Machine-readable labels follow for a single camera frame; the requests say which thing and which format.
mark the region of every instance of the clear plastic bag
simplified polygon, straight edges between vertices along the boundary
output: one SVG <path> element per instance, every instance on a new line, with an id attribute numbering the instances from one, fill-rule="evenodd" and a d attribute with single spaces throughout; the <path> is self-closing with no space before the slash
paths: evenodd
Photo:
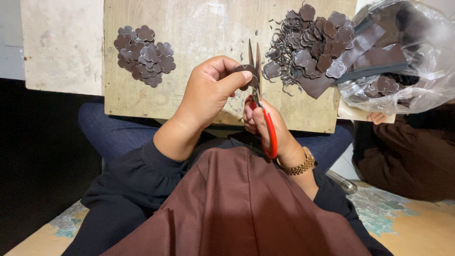
<path id="1" fill-rule="evenodd" d="M 408 114 L 427 111 L 455 98 L 455 21 L 449 21 L 438 11 L 413 0 L 375 1 L 363 12 L 361 10 L 354 20 L 362 20 L 361 15 L 377 14 L 382 8 L 402 2 L 407 2 L 415 8 L 413 11 L 421 14 L 418 15 L 419 22 L 425 29 L 419 31 L 420 36 L 408 40 L 411 43 L 403 43 L 407 38 L 398 36 L 408 68 L 394 73 L 418 76 L 419 81 L 396 94 L 379 98 L 368 97 L 366 92 L 380 75 L 343 82 L 339 84 L 339 90 L 349 106 L 368 112 Z M 409 107 L 399 104 L 406 99 L 412 99 Z"/>

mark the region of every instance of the black sleeve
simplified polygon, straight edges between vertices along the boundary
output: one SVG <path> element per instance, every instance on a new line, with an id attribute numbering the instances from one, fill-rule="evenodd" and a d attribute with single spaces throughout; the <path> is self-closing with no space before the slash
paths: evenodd
<path id="1" fill-rule="evenodd" d="M 185 165 L 161 154 L 153 141 L 115 160 L 81 199 L 90 211 L 62 255 L 99 255 L 114 246 L 160 208 Z"/>
<path id="2" fill-rule="evenodd" d="M 346 198 L 346 195 L 340 185 L 324 174 L 315 175 L 316 183 L 319 186 L 318 193 L 313 202 L 321 209 L 341 214 L 349 221 L 352 229 L 363 242 L 365 247 L 373 256 L 393 256 L 393 254 L 384 245 L 372 237 L 359 215 L 355 211 L 354 204 Z"/>

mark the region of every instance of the red scissor handle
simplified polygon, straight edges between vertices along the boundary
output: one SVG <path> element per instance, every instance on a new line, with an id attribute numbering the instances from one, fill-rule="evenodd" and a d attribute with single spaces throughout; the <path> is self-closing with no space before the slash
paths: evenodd
<path id="1" fill-rule="evenodd" d="M 246 100 L 245 104 L 251 101 L 252 96 L 250 95 Z M 251 109 L 255 109 L 257 107 L 257 104 L 252 101 L 251 102 Z M 264 150 L 265 154 L 267 155 L 268 158 L 270 159 L 275 159 L 278 154 L 278 142 L 277 142 L 277 134 L 275 132 L 275 127 L 273 126 L 272 118 L 270 117 L 270 113 L 265 112 L 265 109 L 262 110 L 262 113 L 264 114 L 264 119 L 265 123 L 267 124 L 267 130 L 268 130 L 268 137 L 270 138 L 270 148 L 271 151 L 268 150 L 264 146 L 264 143 L 261 139 L 261 145 L 262 149 Z"/>

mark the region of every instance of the watch bracelet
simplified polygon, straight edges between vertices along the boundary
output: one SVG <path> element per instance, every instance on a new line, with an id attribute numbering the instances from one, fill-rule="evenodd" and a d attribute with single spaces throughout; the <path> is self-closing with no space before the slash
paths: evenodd
<path id="1" fill-rule="evenodd" d="M 314 156 L 311 154 L 310 150 L 307 147 L 302 147 L 303 152 L 305 153 L 305 156 L 307 157 L 305 159 L 305 162 L 303 162 L 301 165 L 297 167 L 284 167 L 280 164 L 280 161 L 277 158 L 277 163 L 280 166 L 281 170 L 283 170 L 287 175 L 299 175 L 308 170 L 311 166 L 314 165 Z"/>

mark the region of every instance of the lap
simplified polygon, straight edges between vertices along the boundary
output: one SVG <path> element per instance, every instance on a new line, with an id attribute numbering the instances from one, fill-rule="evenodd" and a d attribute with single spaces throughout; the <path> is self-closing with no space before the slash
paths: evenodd
<path id="1" fill-rule="evenodd" d="M 147 125 L 109 117 L 104 114 L 102 103 L 85 103 L 79 109 L 80 129 L 108 164 L 126 152 L 144 146 L 160 127 L 153 119 L 141 118 L 141 121 Z"/>
<path id="2" fill-rule="evenodd" d="M 87 139 L 109 164 L 113 159 L 148 143 L 160 128 L 150 118 L 110 117 L 104 104 L 85 103 L 79 110 L 79 127 Z M 302 146 L 307 146 L 318 162 L 316 171 L 325 173 L 353 141 L 354 126 L 350 120 L 338 120 L 335 133 L 291 132 Z M 260 149 L 260 137 L 248 132 L 232 135 L 235 139 Z M 216 138 L 203 133 L 199 143 Z"/>

